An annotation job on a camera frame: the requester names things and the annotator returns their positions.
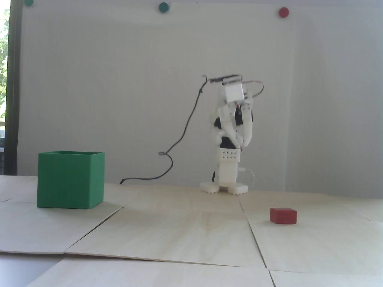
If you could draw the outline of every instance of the green cube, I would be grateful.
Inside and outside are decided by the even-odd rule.
[[[104,200],[105,153],[39,153],[37,207],[90,209]]]

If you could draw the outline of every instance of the dark green circle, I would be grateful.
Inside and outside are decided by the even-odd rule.
[[[158,9],[162,12],[162,13],[166,13],[169,11],[169,4],[166,3],[166,2],[162,2],[159,6],[158,6]]]
[[[24,0],[24,4],[25,4],[25,6],[30,7],[33,5],[33,0]]]

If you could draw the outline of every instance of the red brick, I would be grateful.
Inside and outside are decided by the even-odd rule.
[[[270,220],[275,223],[296,223],[297,212],[291,208],[270,208]]]

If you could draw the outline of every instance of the white wall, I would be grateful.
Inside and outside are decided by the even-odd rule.
[[[303,8],[286,190],[383,196],[383,12]]]
[[[283,190],[294,7],[280,19],[279,5],[172,3],[162,15],[156,5],[125,2],[39,0],[24,8],[19,174],[37,174],[39,152],[90,150],[106,152],[108,182],[157,176],[170,164],[157,152],[181,136],[201,75],[241,73],[265,83],[241,166],[257,175],[256,189]],[[157,183],[211,179],[217,90],[206,86],[171,152],[174,169]]]

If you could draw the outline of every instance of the foliage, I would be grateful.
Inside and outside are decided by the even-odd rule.
[[[0,122],[5,121],[5,95],[7,93],[7,61],[8,61],[8,31],[9,9],[5,9],[2,17],[3,27],[0,30]]]

